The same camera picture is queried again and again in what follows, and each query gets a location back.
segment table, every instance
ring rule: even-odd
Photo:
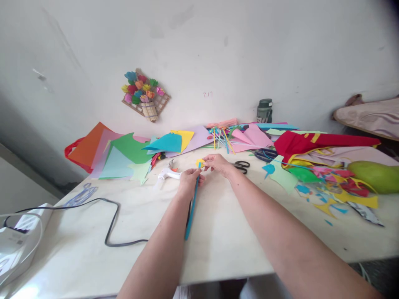
[[[247,176],[309,227],[346,262],[383,259],[399,254],[399,198],[380,196],[377,216],[386,226],[363,220],[354,210],[333,219],[312,206],[294,190],[288,195],[261,168],[265,162],[249,152],[227,155],[228,161],[251,163]],[[215,153],[201,148],[175,157],[178,171],[195,168],[197,159]],[[98,186],[92,196],[121,203],[111,234],[112,243],[149,238],[161,220],[179,182],[168,178],[162,190],[154,190],[159,172],[170,159],[159,161],[148,181],[85,179],[59,205],[77,195],[90,181]],[[210,282],[273,273],[260,244],[249,227],[228,181],[216,172],[205,172],[207,180],[198,190],[194,221],[185,244],[181,284]],[[115,206],[96,202],[67,211],[54,211],[31,267],[13,284],[13,298],[84,298],[116,294],[145,243],[110,248],[104,245]]]

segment green bottle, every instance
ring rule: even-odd
[[[272,99],[263,99],[259,101],[258,110],[256,113],[257,123],[271,123],[271,109],[273,103]]]

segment scissors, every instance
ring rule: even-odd
[[[278,154],[275,150],[272,150],[272,149],[270,150],[270,149],[265,149],[265,148],[255,150],[254,154],[255,154],[256,158],[258,158],[264,162],[267,162],[267,163],[270,163],[278,156]]]
[[[248,170],[247,168],[250,167],[251,164],[249,164],[247,161],[237,161],[235,163],[232,163],[233,166],[239,170],[241,170],[241,172],[243,174],[247,174]]]

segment wall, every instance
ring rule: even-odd
[[[98,121],[161,135],[273,98],[274,121],[340,132],[329,117],[352,94],[399,93],[397,28],[375,0],[3,0],[0,142],[64,184],[85,173],[63,149]],[[121,103],[136,67],[172,96],[156,124]]]

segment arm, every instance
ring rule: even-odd
[[[179,190],[137,258],[117,299],[172,298],[183,263],[188,208],[200,170],[182,173]],[[200,175],[199,186],[205,177]]]
[[[294,298],[382,298],[305,225],[221,155],[204,158],[221,172],[274,270]]]

